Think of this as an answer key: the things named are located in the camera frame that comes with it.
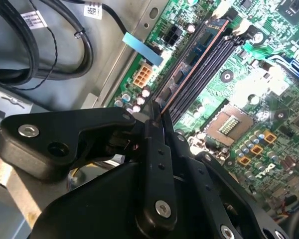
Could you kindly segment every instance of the mounting hole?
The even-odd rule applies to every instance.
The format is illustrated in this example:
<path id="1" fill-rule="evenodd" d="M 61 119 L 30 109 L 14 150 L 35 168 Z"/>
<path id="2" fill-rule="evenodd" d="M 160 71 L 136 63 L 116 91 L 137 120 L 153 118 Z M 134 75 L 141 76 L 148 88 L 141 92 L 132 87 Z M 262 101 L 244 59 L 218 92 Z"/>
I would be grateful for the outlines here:
<path id="1" fill-rule="evenodd" d="M 53 142 L 48 145 L 48 151 L 55 157 L 64 157 L 69 154 L 69 148 L 66 144 Z"/>
<path id="2" fill-rule="evenodd" d="M 209 187 L 208 185 L 206 185 L 205 188 L 206 188 L 209 192 L 211 191 L 211 187 Z"/>
<path id="3" fill-rule="evenodd" d="M 269 230 L 264 228 L 263 232 L 264 232 L 265 236 L 267 237 L 267 239 L 275 239 L 274 235 L 272 235 Z"/>
<path id="4" fill-rule="evenodd" d="M 149 17 L 151 19 L 155 19 L 157 17 L 158 13 L 159 13 L 158 8 L 157 7 L 153 7 L 153 9 L 149 13 Z"/>
<path id="5" fill-rule="evenodd" d="M 159 168 L 160 170 L 165 170 L 165 166 L 164 166 L 163 164 L 161 164 L 161 163 L 158 165 L 158 168 Z"/>

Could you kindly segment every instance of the robotic arm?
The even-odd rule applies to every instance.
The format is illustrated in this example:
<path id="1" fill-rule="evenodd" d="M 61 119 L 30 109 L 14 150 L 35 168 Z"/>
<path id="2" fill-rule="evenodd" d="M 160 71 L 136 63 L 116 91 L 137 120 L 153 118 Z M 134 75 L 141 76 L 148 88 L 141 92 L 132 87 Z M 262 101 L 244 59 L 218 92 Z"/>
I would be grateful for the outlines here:
<path id="1" fill-rule="evenodd" d="M 122 165 L 68 192 L 71 169 L 115 154 Z M 156 103 L 146 122 L 122 108 L 4 119 L 0 200 L 30 239 L 289 238 L 212 155 L 193 157 Z"/>

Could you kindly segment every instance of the screw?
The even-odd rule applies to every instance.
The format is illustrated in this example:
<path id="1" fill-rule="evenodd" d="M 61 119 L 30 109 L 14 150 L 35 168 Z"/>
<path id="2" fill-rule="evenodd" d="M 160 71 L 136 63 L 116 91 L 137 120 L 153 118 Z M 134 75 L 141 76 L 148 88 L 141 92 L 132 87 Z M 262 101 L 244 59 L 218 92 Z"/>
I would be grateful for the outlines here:
<path id="1" fill-rule="evenodd" d="M 279 239 L 285 239 L 285 237 L 279 231 L 275 231 L 275 233 Z"/>
<path id="2" fill-rule="evenodd" d="M 205 158 L 206 158 L 208 161 L 211 161 L 211 157 L 210 157 L 208 154 L 205 154 Z"/>
<path id="3" fill-rule="evenodd" d="M 159 127 L 159 124 L 157 122 L 155 122 L 155 121 L 153 121 L 152 124 L 153 124 L 154 127 Z"/>
<path id="4" fill-rule="evenodd" d="M 222 148 L 222 149 L 221 149 L 221 152 L 222 152 L 222 153 L 228 153 L 228 148 Z"/>
<path id="5" fill-rule="evenodd" d="M 131 117 L 129 116 L 129 115 L 127 115 L 127 114 L 122 114 L 122 116 L 124 117 L 124 118 L 126 118 L 127 120 L 129 120 Z"/>
<path id="6" fill-rule="evenodd" d="M 163 200 L 158 200 L 155 203 L 155 209 L 157 211 L 157 213 L 162 216 L 163 218 L 169 218 L 171 215 L 171 210 L 169 205 L 164 202 Z"/>
<path id="7" fill-rule="evenodd" d="M 21 125 L 18 129 L 18 132 L 20 135 L 28 138 L 34 138 L 37 137 L 40 133 L 39 129 L 35 127 L 34 125 L 30 124 L 24 124 Z"/>
<path id="8" fill-rule="evenodd" d="M 220 230 L 225 239 L 235 239 L 235 236 L 229 227 L 221 225 Z"/>
<path id="9" fill-rule="evenodd" d="M 264 40 L 264 35 L 261 32 L 257 32 L 253 38 L 253 42 L 258 44 Z"/>
<path id="10" fill-rule="evenodd" d="M 179 135 L 179 136 L 177 136 L 177 138 L 180 140 L 180 141 L 185 141 L 185 138 L 183 137 L 183 136 L 181 136 L 181 135 Z"/>

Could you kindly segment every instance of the ram slot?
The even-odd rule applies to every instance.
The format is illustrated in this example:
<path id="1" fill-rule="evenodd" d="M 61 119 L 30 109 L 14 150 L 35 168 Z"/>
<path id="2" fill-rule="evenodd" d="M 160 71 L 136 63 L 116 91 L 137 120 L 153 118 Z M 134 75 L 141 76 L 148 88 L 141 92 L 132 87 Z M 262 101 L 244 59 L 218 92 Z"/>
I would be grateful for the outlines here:
<path id="1" fill-rule="evenodd" d="M 237 46 L 244 43 L 240 37 L 224 36 L 217 46 L 209 53 L 196 73 L 187 81 L 186 86 L 169 106 L 173 123 L 176 123 L 197 99 L 206 85 L 213 79 L 222 65 L 235 51 Z"/>
<path id="2" fill-rule="evenodd" d="M 180 56 L 178 56 L 173 67 L 171 67 L 169 69 L 169 71 L 166 73 L 166 76 L 163 78 L 162 82 L 159 84 L 159 87 L 155 90 L 151 100 L 155 100 L 162 93 L 166 84 L 168 84 L 168 82 L 170 82 L 172 80 L 171 76 L 174 75 L 178 71 L 180 64 L 185 59 L 185 57 L 188 55 L 188 53 L 193 50 L 195 43 L 197 42 L 198 38 L 201 36 L 202 32 L 205 31 L 206 28 L 207 28 L 207 26 L 204 22 L 200 24 L 198 29 L 195 31 L 195 34 L 192 36 L 190 41 L 187 43 L 187 45 L 183 49 Z"/>

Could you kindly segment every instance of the black cable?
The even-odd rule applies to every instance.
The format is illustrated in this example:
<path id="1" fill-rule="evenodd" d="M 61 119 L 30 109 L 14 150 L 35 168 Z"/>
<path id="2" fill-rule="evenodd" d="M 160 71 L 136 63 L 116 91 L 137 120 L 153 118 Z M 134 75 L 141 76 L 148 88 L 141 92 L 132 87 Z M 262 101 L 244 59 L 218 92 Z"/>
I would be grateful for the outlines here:
<path id="1" fill-rule="evenodd" d="M 36 5 L 33 3 L 33 1 L 32 0 L 29 0 L 30 1 L 30 3 L 31 3 L 31 5 L 32 5 L 32 7 L 33 7 L 33 9 L 35 10 L 35 11 L 38 11 L 38 9 L 37 9 L 37 7 L 36 7 Z M 21 90 L 21 91 L 31 91 L 31 90 L 35 90 L 35 89 L 37 89 L 37 88 L 39 88 L 49 77 L 50 77 L 50 75 L 52 74 L 52 72 L 53 72 L 53 70 L 54 70 L 54 67 L 55 67 L 55 65 L 57 64 L 57 62 L 58 62 L 58 46 L 57 46 L 57 42 L 56 42 L 56 39 L 55 39 L 55 35 L 54 35 L 54 33 L 53 33 L 53 31 L 51 30 L 51 28 L 50 27 L 47 27 L 46 28 L 50 33 L 51 33 L 51 36 L 52 36 L 52 38 L 53 38 L 53 43 L 54 43 L 54 49 L 55 49 L 55 58 L 54 58 L 54 62 L 53 62 L 53 65 L 51 66 L 51 69 L 50 69 L 50 71 L 49 71 L 49 73 L 47 74 L 47 76 L 38 84 L 38 85 L 36 85 L 35 87 L 32 87 L 32 88 L 27 88 L 27 89 L 24 89 L 24 88 L 16 88 L 16 87 L 13 87 L 14 89 L 16 89 L 16 90 Z"/>
<path id="2" fill-rule="evenodd" d="M 94 53 L 93 53 L 93 49 L 92 49 L 92 44 L 85 32 L 84 27 L 81 25 L 79 20 L 74 16 L 74 14 L 59 0 L 40 0 L 40 1 L 43 2 L 44 4 L 48 5 L 52 9 L 54 9 L 60 15 L 62 15 L 73 26 L 73 28 L 76 31 L 75 36 L 77 38 L 82 39 L 82 41 L 83 41 L 84 57 L 83 57 L 81 64 L 79 65 L 79 67 L 72 72 L 63 72 L 63 71 L 55 71 L 55 70 L 53 70 L 53 72 L 51 72 L 51 69 L 38 69 L 36 71 L 36 74 L 32 75 L 31 78 L 36 77 L 36 78 L 44 79 L 44 81 L 45 81 L 46 80 L 45 78 L 47 76 L 49 76 L 49 78 L 48 78 L 49 80 L 67 80 L 67 79 L 72 79 L 72 78 L 78 78 L 78 77 L 85 75 L 92 68 L 93 61 L 94 61 Z M 14 18 L 15 18 L 14 16 L 11 16 L 11 21 L 13 21 L 13 20 L 15 21 Z M 22 31 L 19 32 L 18 36 L 21 39 L 24 37 L 24 35 L 22 35 Z M 4 72 L 0 71 L 0 85 L 6 85 L 7 83 L 9 83 L 8 85 L 10 85 L 10 86 L 24 84 L 24 83 L 28 82 L 29 79 L 31 79 L 31 78 L 30 77 L 29 77 L 29 79 L 27 78 L 27 81 L 24 81 L 24 80 L 21 81 L 20 79 L 24 78 L 24 76 L 28 72 L 29 72 L 29 69 L 5 70 Z"/>
<path id="3" fill-rule="evenodd" d="M 39 48 L 30 28 L 8 0 L 0 0 L 0 15 L 21 40 L 26 49 L 30 66 L 24 70 L 0 69 L 0 85 L 25 84 L 34 77 L 39 68 Z"/>
<path id="4" fill-rule="evenodd" d="M 82 1 L 82 0 L 63 0 L 63 1 L 67 1 L 67 2 L 75 3 L 75 4 L 85 4 L 86 3 L 85 1 Z M 116 14 L 116 12 L 112 8 L 110 8 L 108 5 L 103 3 L 102 9 L 104 11 L 106 11 L 115 20 L 115 22 L 117 23 L 117 25 L 119 26 L 119 28 L 121 29 L 123 34 L 128 32 L 126 27 L 124 26 L 122 20 L 120 19 L 120 17 Z"/>

